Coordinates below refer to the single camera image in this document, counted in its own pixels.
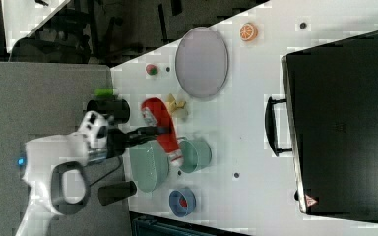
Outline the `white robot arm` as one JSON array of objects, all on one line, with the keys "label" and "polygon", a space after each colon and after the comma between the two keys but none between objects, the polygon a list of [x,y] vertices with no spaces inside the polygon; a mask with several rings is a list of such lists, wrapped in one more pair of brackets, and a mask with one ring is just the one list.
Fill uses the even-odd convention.
[{"label": "white robot arm", "polygon": [[107,126],[88,126],[69,135],[27,142],[23,181],[31,191],[15,236],[45,236],[53,217],[81,211],[91,193],[85,166],[101,163],[168,132],[165,127],[141,127],[124,133]]}]

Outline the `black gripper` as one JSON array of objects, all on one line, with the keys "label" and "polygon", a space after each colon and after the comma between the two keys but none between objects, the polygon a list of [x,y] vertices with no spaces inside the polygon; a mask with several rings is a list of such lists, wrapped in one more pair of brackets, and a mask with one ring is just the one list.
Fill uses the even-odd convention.
[{"label": "black gripper", "polygon": [[155,140],[158,135],[169,134],[170,129],[166,127],[140,127],[129,132],[128,136],[119,129],[109,129],[107,133],[107,157],[113,158],[121,156],[128,147],[144,144]]}]

